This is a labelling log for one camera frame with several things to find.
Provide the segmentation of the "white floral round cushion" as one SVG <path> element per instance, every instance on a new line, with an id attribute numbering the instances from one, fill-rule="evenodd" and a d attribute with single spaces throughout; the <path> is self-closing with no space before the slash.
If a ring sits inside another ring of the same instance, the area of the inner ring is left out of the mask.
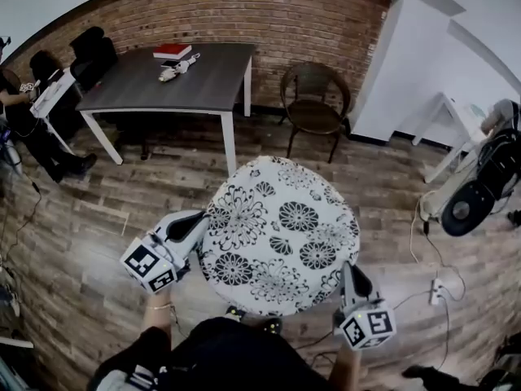
<path id="1" fill-rule="evenodd" d="M 360 229 L 347 201 L 292 160 L 259 156 L 217 190 L 198 252 L 204 278 L 241 310 L 286 316 L 323 302 L 354 265 Z"/>

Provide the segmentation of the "black office chair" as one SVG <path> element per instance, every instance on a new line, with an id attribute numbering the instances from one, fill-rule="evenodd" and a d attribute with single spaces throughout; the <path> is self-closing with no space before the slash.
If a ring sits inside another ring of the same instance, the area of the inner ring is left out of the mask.
<path id="1" fill-rule="evenodd" d="M 75 59 L 70 73 L 84 92 L 90 90 L 117 62 L 112 40 L 98 26 L 93 26 L 70 42 Z"/>

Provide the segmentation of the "dark grey table white legs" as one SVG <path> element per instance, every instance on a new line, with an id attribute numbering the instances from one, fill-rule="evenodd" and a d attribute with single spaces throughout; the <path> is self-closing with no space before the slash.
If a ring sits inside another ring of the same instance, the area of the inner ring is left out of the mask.
<path id="1" fill-rule="evenodd" d="M 162 82 L 162 62 L 150 48 L 128 51 L 99 85 L 84 94 L 77 110 L 117 165 L 123 159 L 95 120 L 98 113 L 139 112 L 144 118 L 155 112 L 219 116 L 227 171 L 233 174 L 237 169 L 233 110 L 242 94 L 243 114 L 251 114 L 254 53 L 254 45 L 247 43 L 196 43 L 191 52 L 196 61 L 186 72 Z"/>

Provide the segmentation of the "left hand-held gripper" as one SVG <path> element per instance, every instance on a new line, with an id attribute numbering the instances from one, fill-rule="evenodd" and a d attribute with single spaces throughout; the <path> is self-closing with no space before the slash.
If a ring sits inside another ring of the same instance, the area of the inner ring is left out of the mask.
<path id="1" fill-rule="evenodd" d="M 136 238 L 120 258 L 131 278 L 150 294 L 177 281 L 190 251 L 205 236 L 209 216 L 203 210 L 170 213 L 142 238 Z"/>

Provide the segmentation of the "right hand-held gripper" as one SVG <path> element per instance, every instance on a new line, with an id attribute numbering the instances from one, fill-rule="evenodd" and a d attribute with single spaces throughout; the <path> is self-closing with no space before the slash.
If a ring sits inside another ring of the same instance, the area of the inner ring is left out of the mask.
<path id="1" fill-rule="evenodd" d="M 362 297 L 354 288 L 371 288 L 370 278 L 357 265 L 345 262 L 345 286 L 341 289 L 341 305 L 335 311 L 333 332 L 341 336 L 351 350 L 379 347 L 396 334 L 396 321 L 379 290 Z"/>

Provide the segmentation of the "person's right forearm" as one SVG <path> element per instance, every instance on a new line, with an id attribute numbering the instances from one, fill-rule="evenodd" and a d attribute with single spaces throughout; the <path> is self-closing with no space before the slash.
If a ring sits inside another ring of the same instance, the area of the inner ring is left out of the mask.
<path id="1" fill-rule="evenodd" d="M 361 352 L 342 344 L 331 370 L 328 383 L 334 391 L 359 391 Z"/>

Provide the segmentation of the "person's black shirt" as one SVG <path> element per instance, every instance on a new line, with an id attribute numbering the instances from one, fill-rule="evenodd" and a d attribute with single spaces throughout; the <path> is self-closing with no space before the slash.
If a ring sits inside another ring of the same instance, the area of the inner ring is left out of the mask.
<path id="1" fill-rule="evenodd" d="M 279 335 L 224 317 L 200 323 L 176 348 L 150 327 L 103 362 L 87 391 L 331 391 Z"/>

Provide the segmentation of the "white desk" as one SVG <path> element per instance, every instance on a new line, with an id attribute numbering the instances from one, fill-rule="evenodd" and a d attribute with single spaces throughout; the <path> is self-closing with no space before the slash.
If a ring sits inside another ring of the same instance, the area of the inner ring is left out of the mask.
<path id="1" fill-rule="evenodd" d="M 423 170 L 423 181 L 426 184 L 433 182 L 460 156 L 461 152 L 471 151 L 486 139 L 485 133 L 480 128 L 481 123 L 487 117 L 484 111 L 473 103 L 464 104 L 462 101 L 457 101 L 451 94 L 441 92 L 435 97 L 433 109 L 416 128 L 416 134 L 412 141 L 414 146 L 421 142 L 428 129 L 435 124 L 435 120 L 443 109 L 453 119 L 458 136 L 449 153 L 436 167 L 426 167 Z"/>
<path id="2" fill-rule="evenodd" d="M 62 99 L 66 92 L 76 85 L 76 79 L 70 72 L 70 68 L 57 70 L 50 77 L 51 83 L 41 92 L 33 106 L 30 108 L 31 113 L 37 119 L 46 124 L 48 131 L 53 134 L 62 147 L 70 154 L 73 154 L 71 148 L 62 139 L 59 133 L 50 123 L 49 115 L 55 105 Z"/>

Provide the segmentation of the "red book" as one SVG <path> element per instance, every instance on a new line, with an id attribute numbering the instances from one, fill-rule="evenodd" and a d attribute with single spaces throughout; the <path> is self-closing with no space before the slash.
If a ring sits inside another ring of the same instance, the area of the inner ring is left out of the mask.
<path id="1" fill-rule="evenodd" d="M 180 60 L 192 51 L 190 44 L 166 43 L 153 50 L 153 56 L 157 59 Z"/>

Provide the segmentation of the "brown wicker chair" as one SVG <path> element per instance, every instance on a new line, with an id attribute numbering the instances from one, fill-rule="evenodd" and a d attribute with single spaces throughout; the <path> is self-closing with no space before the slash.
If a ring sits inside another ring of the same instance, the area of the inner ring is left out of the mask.
<path id="1" fill-rule="evenodd" d="M 326 102 L 329 87 L 339 91 L 341 109 Z M 348 109 L 351 91 L 348 84 L 333 68 L 325 64 L 304 62 L 291 66 L 282 76 L 280 96 L 285 110 L 284 119 L 291 122 L 291 135 L 286 157 L 291 155 L 293 141 L 299 132 L 335 137 L 328 158 L 332 162 L 342 131 L 351 132 Z"/>

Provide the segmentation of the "white folded umbrella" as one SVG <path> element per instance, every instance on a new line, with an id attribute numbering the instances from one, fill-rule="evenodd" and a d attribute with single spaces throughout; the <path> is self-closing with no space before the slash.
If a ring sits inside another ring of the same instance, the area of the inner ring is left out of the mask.
<path id="1" fill-rule="evenodd" d="M 196 53 L 188 59 L 180 60 L 179 65 L 176 68 L 162 68 L 162 72 L 160 73 L 158 80 L 165 83 L 173 80 L 179 75 L 186 73 L 190 66 L 194 64 L 199 57 L 200 53 Z"/>

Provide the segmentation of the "person's left forearm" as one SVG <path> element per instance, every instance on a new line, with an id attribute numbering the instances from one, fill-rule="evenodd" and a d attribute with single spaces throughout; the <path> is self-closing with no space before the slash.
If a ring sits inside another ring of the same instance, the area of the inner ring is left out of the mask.
<path id="1" fill-rule="evenodd" d="M 171 319 L 172 300 L 171 292 L 168 289 L 150 295 L 147 299 L 142 331 L 151 327 L 157 327 L 172 340 L 172 319 Z"/>

